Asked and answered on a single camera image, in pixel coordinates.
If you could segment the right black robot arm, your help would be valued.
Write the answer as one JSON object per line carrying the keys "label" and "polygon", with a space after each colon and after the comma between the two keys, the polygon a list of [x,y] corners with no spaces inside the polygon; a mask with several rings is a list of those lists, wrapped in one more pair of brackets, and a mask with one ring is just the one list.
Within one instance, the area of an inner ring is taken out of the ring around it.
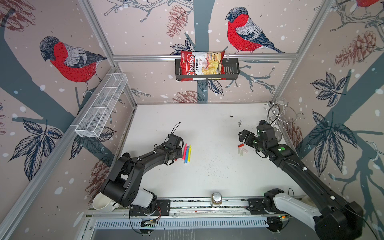
{"label": "right black robot arm", "polygon": [[264,194],[267,213],[285,212],[314,230],[321,240],[355,240],[362,236],[362,207],[347,202],[320,181],[293,149],[279,144],[274,128],[266,121],[260,121],[256,133],[239,132],[239,141],[290,176],[314,203],[310,206],[274,188]]}

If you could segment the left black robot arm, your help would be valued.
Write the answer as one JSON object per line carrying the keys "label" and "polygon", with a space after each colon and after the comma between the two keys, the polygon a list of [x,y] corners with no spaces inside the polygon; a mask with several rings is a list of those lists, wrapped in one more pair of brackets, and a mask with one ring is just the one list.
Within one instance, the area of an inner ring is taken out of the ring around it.
{"label": "left black robot arm", "polygon": [[142,156],[131,157],[124,153],[110,170],[101,193],[123,207],[132,205],[139,194],[143,175],[159,165],[172,165],[183,156],[183,145],[181,137],[168,134],[164,143]]}

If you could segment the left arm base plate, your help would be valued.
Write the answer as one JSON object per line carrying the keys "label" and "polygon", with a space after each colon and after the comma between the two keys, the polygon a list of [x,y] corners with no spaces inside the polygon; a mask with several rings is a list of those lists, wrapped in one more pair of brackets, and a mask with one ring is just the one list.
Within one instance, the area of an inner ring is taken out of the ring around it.
{"label": "left arm base plate", "polygon": [[151,203],[148,208],[132,205],[130,208],[130,215],[131,217],[169,216],[170,208],[170,200],[156,200],[156,202]]}

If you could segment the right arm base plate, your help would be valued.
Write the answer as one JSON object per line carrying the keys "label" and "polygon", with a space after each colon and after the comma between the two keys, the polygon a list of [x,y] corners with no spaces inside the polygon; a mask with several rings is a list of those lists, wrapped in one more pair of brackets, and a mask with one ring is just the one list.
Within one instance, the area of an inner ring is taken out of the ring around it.
{"label": "right arm base plate", "polygon": [[250,198],[247,199],[248,206],[246,207],[246,210],[248,210],[251,215],[288,215],[288,213],[279,211],[279,210],[272,210],[267,211],[264,207],[264,199],[263,198]]}

